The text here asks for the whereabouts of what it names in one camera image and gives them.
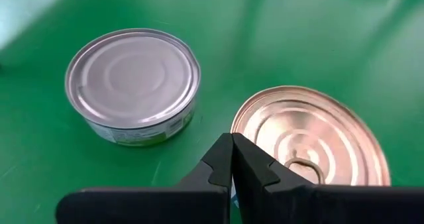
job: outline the green table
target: green table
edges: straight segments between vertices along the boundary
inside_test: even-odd
[[[100,139],[64,93],[84,44],[131,27],[176,35],[202,69],[193,121],[151,148]],[[173,185],[245,99],[276,85],[347,104],[381,142],[393,185],[422,186],[423,28],[424,0],[0,0],[1,222],[54,223],[57,201],[83,187]]]

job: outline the gold can lid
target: gold can lid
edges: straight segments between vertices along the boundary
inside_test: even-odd
[[[260,91],[239,109],[231,132],[313,183],[390,185],[384,153],[370,129],[321,92],[297,86]]]

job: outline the black tool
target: black tool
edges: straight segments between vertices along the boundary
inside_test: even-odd
[[[222,134],[171,188],[90,188],[64,197],[58,224],[229,223],[231,175],[244,224],[424,223],[424,189],[315,185],[241,134]]]

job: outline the can lid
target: can lid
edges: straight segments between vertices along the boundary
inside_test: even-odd
[[[384,154],[368,127],[318,91],[273,87],[253,95],[231,127],[316,184],[390,185]]]
[[[145,28],[119,30],[84,46],[66,72],[66,93],[86,119],[133,129],[168,120],[193,99],[200,68],[178,38]]]

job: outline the pull tab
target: pull tab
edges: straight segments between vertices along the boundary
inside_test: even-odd
[[[290,168],[290,165],[292,164],[300,164],[306,167],[310,167],[313,169],[313,171],[315,171],[315,173],[318,176],[318,184],[325,184],[325,180],[324,180],[324,173],[321,170],[321,168],[316,165],[316,163],[306,160],[304,158],[298,158],[296,157],[296,150],[293,151],[293,157],[294,158],[290,158],[289,160],[287,160],[287,162],[284,164],[284,166],[286,168]]]

